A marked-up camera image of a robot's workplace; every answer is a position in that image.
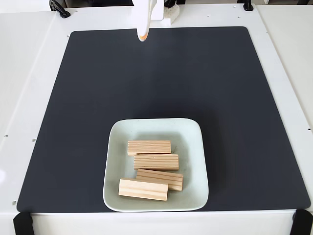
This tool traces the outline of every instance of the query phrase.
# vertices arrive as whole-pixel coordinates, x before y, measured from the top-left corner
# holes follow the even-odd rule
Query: white ceramic dish
[[[119,180],[136,178],[134,158],[127,155],[131,140],[170,140],[172,153],[179,155],[183,174],[182,191],[168,191],[167,201],[118,195]],[[209,196],[202,135],[190,119],[131,119],[118,121],[111,130],[103,186],[103,200],[118,212],[191,211],[203,207]]]

